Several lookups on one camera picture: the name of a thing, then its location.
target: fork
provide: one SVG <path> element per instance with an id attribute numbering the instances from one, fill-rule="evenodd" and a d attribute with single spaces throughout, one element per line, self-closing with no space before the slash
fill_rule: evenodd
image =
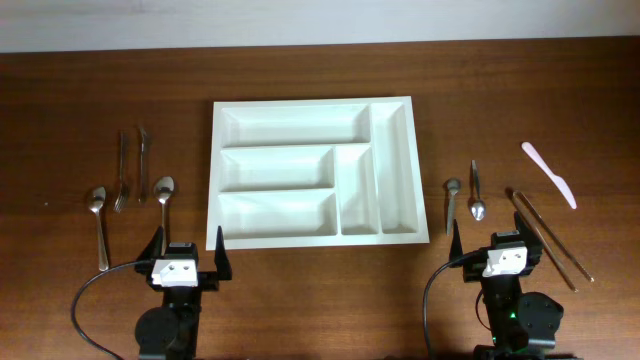
<path id="1" fill-rule="evenodd" d="M 120 131 L 120 193 L 113 206 L 113 210 L 117 213 L 122 211 L 127 204 L 127 199 L 129 199 L 129 187 L 124 180 L 124 161 L 127 154 L 127 143 L 127 135 L 125 135 L 124 131 Z"/>

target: tray compartment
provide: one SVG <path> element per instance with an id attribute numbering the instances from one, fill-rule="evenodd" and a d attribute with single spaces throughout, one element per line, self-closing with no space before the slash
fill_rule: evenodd
<path id="1" fill-rule="evenodd" d="M 371 141 L 366 104 L 236 107 L 222 115 L 224 147 Z"/>
<path id="2" fill-rule="evenodd" d="M 336 146 L 336 175 L 342 234 L 378 233 L 378 202 L 371 147 Z"/>
<path id="3" fill-rule="evenodd" d="M 333 158 L 330 146 L 225 149 L 220 191 L 332 188 Z"/>
<path id="4" fill-rule="evenodd" d="M 261 191 L 218 196 L 225 239 L 337 234 L 333 190 Z"/>
<path id="5" fill-rule="evenodd" d="M 380 220 L 385 234 L 417 232 L 418 215 L 404 105 L 372 104 Z"/>

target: metal chopstick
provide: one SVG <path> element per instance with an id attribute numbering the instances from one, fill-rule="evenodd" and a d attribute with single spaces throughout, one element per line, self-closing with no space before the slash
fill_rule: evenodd
<path id="1" fill-rule="evenodd" d="M 527 223 L 529 228 L 531 230 L 535 231 L 536 235 L 538 236 L 538 239 L 540 239 L 540 242 L 542 242 L 542 245 L 544 246 L 544 249 L 547 251 L 547 254 L 549 255 L 549 258 L 551 258 L 551 261 L 553 262 L 553 265 L 555 265 L 556 269 L 558 269 L 558 272 L 560 273 L 560 275 L 562 276 L 564 281 L 567 283 L 567 285 L 569 286 L 571 291 L 578 292 L 578 289 L 576 288 L 576 286 L 573 284 L 573 282 L 569 278 L 569 275 L 567 275 L 567 272 L 566 272 L 566 270 L 564 268 L 564 265 L 562 265 L 562 262 L 560 261 L 560 259 L 558 259 L 556 254 L 553 252 L 553 250 L 551 249 L 551 247 L 547 243 L 547 240 L 545 240 L 544 236 L 542 235 L 542 233 L 540 232 L 538 227 L 535 226 L 535 224 L 533 223 L 533 221 L 532 221 L 531 217 L 529 216 L 529 214 L 527 214 L 527 212 L 524 211 L 524 209 L 518 204 L 517 199 L 520 199 L 520 198 L 516 197 L 517 193 L 519 193 L 519 191 L 517 191 L 517 190 L 513 191 L 513 196 L 511 197 L 511 201 L 513 202 L 513 205 L 516 207 L 516 209 L 518 210 L 520 215 L 522 215 L 522 219 Z"/>
<path id="2" fill-rule="evenodd" d="M 594 282 L 595 279 L 593 278 L 593 276 L 591 276 L 591 274 L 589 274 L 587 269 L 585 269 L 584 266 L 582 266 L 580 261 L 578 261 L 578 259 L 576 259 L 576 257 L 573 256 L 573 254 L 569 251 L 569 249 L 567 249 L 567 247 L 564 245 L 564 243 L 562 241 L 560 241 L 560 239 L 556 236 L 556 234 L 553 231 L 551 231 L 549 226 L 547 226 L 547 224 L 544 222 L 544 220 L 542 220 L 542 216 L 540 216 L 538 211 L 536 211 L 536 208 L 533 207 L 533 205 L 531 204 L 529 199 L 527 199 L 527 197 L 522 192 L 517 191 L 517 190 L 513 192 L 513 195 L 514 196 L 518 196 L 520 198 L 522 203 L 529 209 L 531 214 L 533 214 L 533 216 L 540 223 L 540 225 L 542 225 L 544 230 L 551 236 L 551 238 L 556 243 L 556 245 L 558 245 L 560 250 L 562 250 L 562 252 L 569 258 L 569 260 L 571 260 L 571 262 L 578 268 L 578 270 L 580 270 L 582 275 L 584 275 L 584 277 L 587 278 L 587 280 L 589 280 L 591 282 Z"/>

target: metal utensil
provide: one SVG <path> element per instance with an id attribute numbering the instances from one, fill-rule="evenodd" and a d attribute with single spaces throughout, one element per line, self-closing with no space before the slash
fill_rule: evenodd
<path id="1" fill-rule="evenodd" d="M 471 160 L 471 170 L 473 172 L 473 184 L 476 187 L 476 194 L 478 195 L 476 202 L 471 205 L 471 215 L 473 215 L 474 219 L 480 221 L 484 218 L 484 215 L 487 211 L 487 206 L 480 198 L 480 180 L 478 180 L 478 168 L 476 167 L 475 160 Z"/>
<path id="2" fill-rule="evenodd" d="M 153 187 L 153 193 L 156 198 L 158 198 L 160 204 L 162 204 L 162 255 L 164 255 L 168 242 L 167 223 L 169 222 L 169 219 L 167 218 L 167 207 L 169 206 L 169 198 L 173 194 L 174 190 L 175 184 L 171 176 L 161 178 Z"/>
<path id="3" fill-rule="evenodd" d="M 542 225 L 542 228 L 549 234 L 549 236 L 551 236 L 551 239 L 553 239 L 556 245 L 558 245 L 558 247 L 560 248 L 560 250 L 562 250 L 565 256 L 568 257 L 569 260 L 571 260 L 573 265 L 575 265 L 578 268 L 578 270 L 580 270 L 582 275 L 584 275 L 584 277 L 587 278 L 587 280 L 589 280 L 590 282 L 594 282 L 595 279 L 593 278 L 593 276 L 591 276 L 591 274 L 589 274 L 587 269 L 585 269 L 585 267 L 582 266 L 580 261 L 578 261 L 578 259 L 576 259 L 576 257 L 573 256 L 573 254 L 569 251 L 569 249 L 567 249 L 564 243 L 560 241 L 560 239 L 556 236 L 556 234 L 553 231 L 551 231 L 549 226 L 547 226 L 547 223 L 545 223 L 544 220 L 542 220 L 542 216 L 540 216 L 540 213 L 538 213 L 536 208 L 533 207 L 533 204 L 531 204 L 529 199 L 527 199 L 527 197 L 518 190 L 515 190 L 513 192 L 513 196 L 517 196 L 520 199 L 520 201 L 522 201 L 522 203 L 527 207 L 527 209 L 529 209 L 529 212 L 531 212 L 531 214 L 536 219 L 536 221 L 538 221 L 538 223 Z"/>
<path id="4" fill-rule="evenodd" d="M 127 183 L 124 179 L 124 162 L 127 156 L 127 145 L 127 135 L 124 133 L 124 131 L 120 131 L 120 192 L 118 194 L 118 198 L 116 199 L 116 203 L 113 206 L 113 210 L 117 213 L 122 211 L 124 206 L 127 204 L 127 200 L 129 199 L 129 186 L 127 186 Z"/>
<path id="5" fill-rule="evenodd" d="M 138 202 L 141 204 L 147 201 L 147 187 L 148 187 L 148 167 L 147 161 L 149 158 L 149 146 L 151 146 L 151 136 L 144 131 L 142 126 L 138 126 L 140 131 L 140 195 Z"/>
<path id="6" fill-rule="evenodd" d="M 104 205 L 107 198 L 107 191 L 103 186 L 95 188 L 87 199 L 87 206 L 94 214 L 96 214 L 98 226 L 98 268 L 100 271 L 109 269 L 109 259 L 107 258 L 107 248 L 104 243 L 104 233 L 102 231 L 102 217 L 100 209 Z"/>
<path id="7" fill-rule="evenodd" d="M 549 169 L 549 166 L 547 166 L 547 163 L 545 163 L 544 160 L 542 160 L 542 156 L 538 154 L 538 152 L 533 147 L 533 145 L 531 145 L 528 142 L 523 142 L 522 150 L 524 150 L 524 152 L 527 153 L 527 155 L 529 155 L 531 160 L 533 160 L 536 164 L 538 164 L 540 169 L 542 169 L 542 171 L 544 171 L 544 173 L 547 174 L 549 179 L 551 179 L 551 181 L 553 181 L 553 183 L 556 185 L 558 190 L 560 190 L 560 192 L 562 193 L 562 196 L 564 196 L 564 198 L 567 200 L 567 202 L 569 203 L 569 206 L 571 206 L 571 208 L 575 210 L 578 207 L 578 205 L 576 204 L 576 199 L 573 197 L 573 193 L 571 192 L 571 189 L 569 189 L 569 185 L 567 185 L 567 182 L 564 181 L 564 179 L 561 178 L 560 176 L 554 174 L 551 171 L 551 169 Z"/>
<path id="8" fill-rule="evenodd" d="M 451 228 L 453 227 L 453 218 L 456 213 L 456 201 L 455 196 L 460 191 L 460 180 L 451 178 L 447 181 L 447 189 L 449 190 L 449 211 L 447 212 L 447 235 L 451 234 Z"/>
<path id="9" fill-rule="evenodd" d="M 578 288 L 576 288 L 576 286 L 573 284 L 573 281 L 571 281 L 571 279 L 569 278 L 569 275 L 567 275 L 567 270 L 565 269 L 564 265 L 562 265 L 562 262 L 560 261 L 560 259 L 558 259 L 556 254 L 553 252 L 553 250 L 547 243 L 547 240 L 545 240 L 544 236 L 542 235 L 538 227 L 533 222 L 531 215 L 527 211 L 525 211 L 523 206 L 520 205 L 521 201 L 520 201 L 520 198 L 516 196 L 516 193 L 517 193 L 517 190 L 513 192 L 513 195 L 511 196 L 511 201 L 513 202 L 513 205 L 518 210 L 518 213 L 522 216 L 522 219 L 527 224 L 527 226 L 529 226 L 529 228 L 533 230 L 533 232 L 535 232 L 538 239 L 540 239 L 542 246 L 544 246 L 544 249 L 547 251 L 547 255 L 549 255 L 549 258 L 551 258 L 551 262 L 553 262 L 553 265 L 555 265 L 556 269 L 558 269 L 558 272 L 560 273 L 564 281 L 567 283 L 571 291 L 578 292 Z"/>

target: spoon handle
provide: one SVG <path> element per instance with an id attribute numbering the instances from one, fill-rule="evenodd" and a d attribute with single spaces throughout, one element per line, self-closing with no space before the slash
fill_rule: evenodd
<path id="1" fill-rule="evenodd" d="M 162 250 L 161 255 L 164 255 L 164 252 L 167 249 L 167 209 L 166 202 L 162 204 Z"/>
<path id="2" fill-rule="evenodd" d="M 449 193 L 449 211 L 447 212 L 447 235 L 451 234 L 451 227 L 453 227 L 453 216 L 456 213 L 456 200 L 455 195 Z"/>
<path id="3" fill-rule="evenodd" d="M 471 170 L 473 171 L 473 184 L 476 186 L 476 194 L 480 199 L 480 180 L 478 180 L 478 168 L 476 167 L 476 161 L 471 160 Z"/>
<path id="4" fill-rule="evenodd" d="M 107 258 L 107 248 L 104 243 L 102 219 L 100 218 L 99 211 L 96 213 L 96 220 L 98 225 L 98 268 L 100 271 L 105 271 L 109 269 L 109 259 Z"/>

